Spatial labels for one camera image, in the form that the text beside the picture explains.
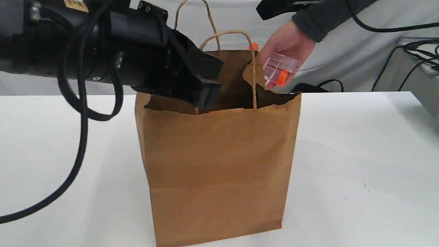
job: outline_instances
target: sticker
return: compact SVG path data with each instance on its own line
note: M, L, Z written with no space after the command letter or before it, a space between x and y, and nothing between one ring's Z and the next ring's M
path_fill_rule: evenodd
M85 3L78 1L78 0L64 0L65 6L67 8L76 9L82 12L88 13L88 8Z

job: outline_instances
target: sleeve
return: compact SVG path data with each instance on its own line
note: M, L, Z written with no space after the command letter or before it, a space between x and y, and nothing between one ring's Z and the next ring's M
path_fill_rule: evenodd
M355 14L369 7L377 0L349 0ZM292 19L296 25L316 42L351 18L346 0L325 0L297 12Z

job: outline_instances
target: white table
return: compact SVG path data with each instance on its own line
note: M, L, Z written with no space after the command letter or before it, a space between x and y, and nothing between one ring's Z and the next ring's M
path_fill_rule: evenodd
M112 96L90 96L110 111ZM72 167L79 115L58 96L0 97L0 214L51 193ZM439 127L401 93L305 94L284 228L203 247L439 244ZM5 247L152 247L134 96L90 121L83 168L43 211L0 225Z

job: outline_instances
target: paper bag handle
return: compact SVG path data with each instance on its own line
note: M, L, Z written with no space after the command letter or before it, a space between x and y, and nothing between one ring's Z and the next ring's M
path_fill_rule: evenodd
M240 33L245 35L245 37L247 38L248 43L250 44L250 51L252 53L252 64L253 64L253 74L252 74L252 89L253 89L253 108L257 109L258 108L258 104L256 101L256 59L255 59L255 50L253 49L252 46L252 39L250 38L250 35L242 30L229 30L229 31L224 31L224 32L220 32L217 33L215 35L210 36L209 38L207 38L200 46L200 50L203 50L204 47L207 45L207 43L214 39L214 38L218 38L221 35L224 34L229 34L229 33Z
M178 25L178 14L180 13L180 9L181 7L183 7L183 5L187 2L188 0L183 0L183 2L180 3L180 5L177 8L177 13L175 14L175 26L174 29L177 30L177 25ZM209 4L207 3L206 0L202 0L204 2L204 4L206 5L206 9L207 9L207 16L209 17L209 21L210 21L210 25L212 25L212 29L213 29L213 33L217 34L216 31L216 27L215 24L213 23L213 19L212 19L212 15L210 13L210 8L209 8ZM216 37L216 44L218 45L218 51L221 50L221 46L220 46L220 39L218 37Z

